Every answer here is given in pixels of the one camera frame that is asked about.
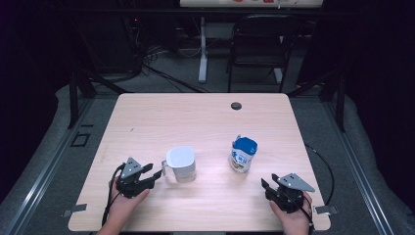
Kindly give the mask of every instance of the black chair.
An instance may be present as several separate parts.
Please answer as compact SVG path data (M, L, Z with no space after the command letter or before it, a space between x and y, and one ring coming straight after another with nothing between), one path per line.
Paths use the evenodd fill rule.
M239 19L233 27L226 69L228 92L231 92L233 67L281 69L283 76L278 91L281 92L300 28L301 21L294 16L249 15Z

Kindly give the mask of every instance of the person's arm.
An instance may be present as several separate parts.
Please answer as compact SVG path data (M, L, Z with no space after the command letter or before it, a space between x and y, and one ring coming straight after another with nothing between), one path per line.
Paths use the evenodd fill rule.
M135 208L143 202L143 200L149 195L150 190L146 189L141 192L137 197L125 198L118 195L116 190L116 181L113 184L112 200L115 198L113 204L110 206L110 212L108 214L107 222L97 233L98 235L116 235L121 232L122 227L128 221L129 217L133 214Z
M304 200L304 203L302 204L302 208L306 212L308 212L308 214L311 216L312 199L306 192L303 192L303 194L304 194L304 197L307 198L308 201ZM272 211L275 213L275 215L277 215L277 217L281 220L285 235L307 235L308 234L309 221L308 221L308 218L305 216L305 214L301 210L298 210L292 213L286 213L284 211L281 211L278 205L273 201L269 201L269 206L272 208Z

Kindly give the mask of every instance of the white mug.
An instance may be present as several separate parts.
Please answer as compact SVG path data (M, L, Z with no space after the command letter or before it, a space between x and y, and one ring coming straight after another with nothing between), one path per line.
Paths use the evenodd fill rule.
M173 169L178 183L191 182L196 179L195 152L190 146L170 149L167 152L165 161L161 162L162 175L165 175L167 166Z

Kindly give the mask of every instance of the desk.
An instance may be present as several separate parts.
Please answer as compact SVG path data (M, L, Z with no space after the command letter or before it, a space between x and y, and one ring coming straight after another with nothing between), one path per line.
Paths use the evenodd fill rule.
M323 0L180 0L181 7L320 8Z
M187 8L313 8L318 9L323 0L180 0L180 7ZM207 80L208 56L206 50L206 23L205 18L201 21L201 65L199 69L199 82ZM275 77L279 81L282 77L280 69L274 70Z
M233 102L242 104L242 109L233 110ZM248 174L236 173L227 161L238 134L258 144ZM146 178L161 169L169 149L183 145L195 150L196 180L179 184L168 171L156 181L125 231L282 230L260 184L260 178L272 182L271 173L295 172L315 188L310 193L313 205L323 205L286 95L123 94L77 201L87 205L86 211L73 213L69 229L101 228L108 182L128 157L141 165L155 165ZM315 213L313 220L316 230L330 227L327 215Z

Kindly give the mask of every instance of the blue lid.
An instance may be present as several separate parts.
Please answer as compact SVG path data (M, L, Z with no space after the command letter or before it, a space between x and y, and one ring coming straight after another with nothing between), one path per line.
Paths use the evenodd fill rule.
M244 151L246 154L254 155L256 153L257 144L250 138L237 138L233 144L234 149Z

